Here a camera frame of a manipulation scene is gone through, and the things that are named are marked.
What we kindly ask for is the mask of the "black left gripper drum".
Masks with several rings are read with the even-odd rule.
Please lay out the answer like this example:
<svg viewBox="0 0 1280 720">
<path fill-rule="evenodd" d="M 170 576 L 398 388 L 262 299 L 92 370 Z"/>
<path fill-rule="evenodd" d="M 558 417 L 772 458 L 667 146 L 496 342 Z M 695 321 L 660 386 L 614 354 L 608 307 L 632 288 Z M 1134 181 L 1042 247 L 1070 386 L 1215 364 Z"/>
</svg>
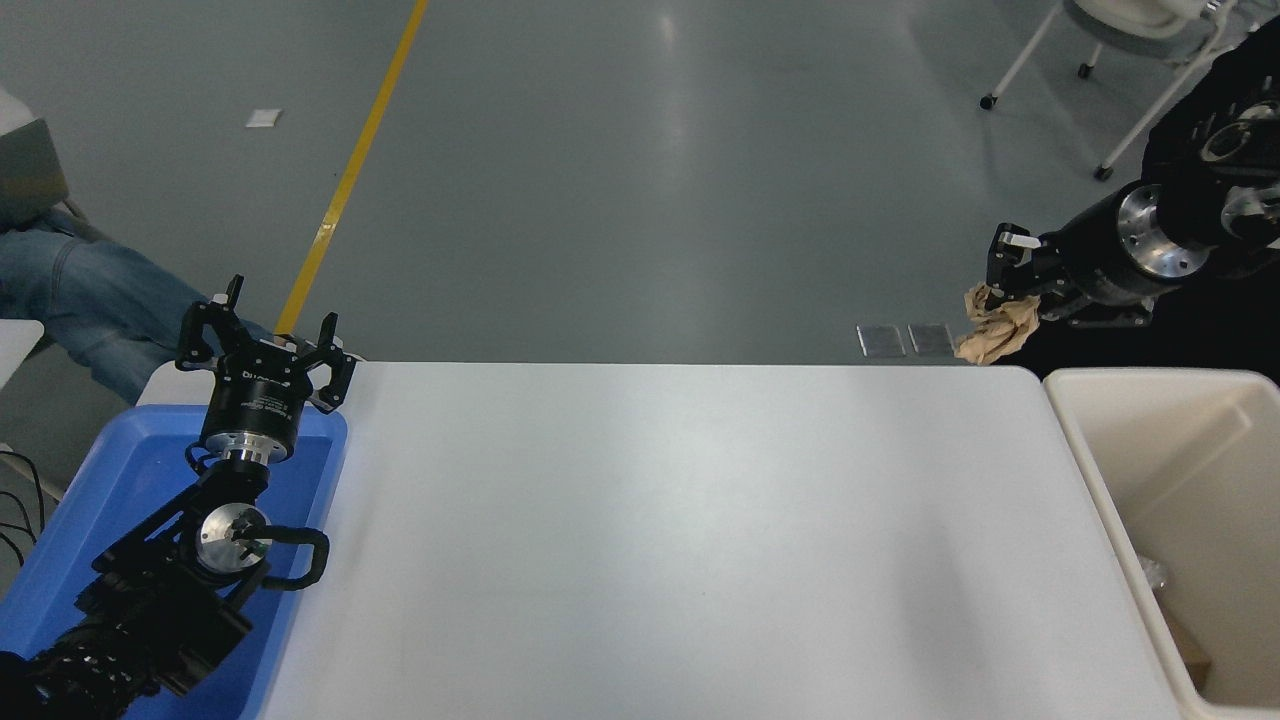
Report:
<svg viewBox="0 0 1280 720">
<path fill-rule="evenodd" d="M 293 448 L 311 384 L 296 348 L 251 340 L 218 360 L 215 386 L 200 432 L 205 448 L 248 437 Z"/>
</svg>

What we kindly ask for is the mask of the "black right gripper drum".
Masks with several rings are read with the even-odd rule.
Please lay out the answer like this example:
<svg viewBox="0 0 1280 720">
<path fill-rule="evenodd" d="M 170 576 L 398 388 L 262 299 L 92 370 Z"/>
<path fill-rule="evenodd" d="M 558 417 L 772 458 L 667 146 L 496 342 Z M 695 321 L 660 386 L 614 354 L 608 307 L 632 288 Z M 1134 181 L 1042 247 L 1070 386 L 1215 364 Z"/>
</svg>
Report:
<svg viewBox="0 0 1280 720">
<path fill-rule="evenodd" d="M 1093 304 L 1130 306 L 1153 295 L 1153 281 L 1137 268 L 1117 231 L 1119 209 L 1130 192 L 1120 188 L 1060 229 L 1039 236 L 1056 252 L 1068 286 Z"/>
</svg>

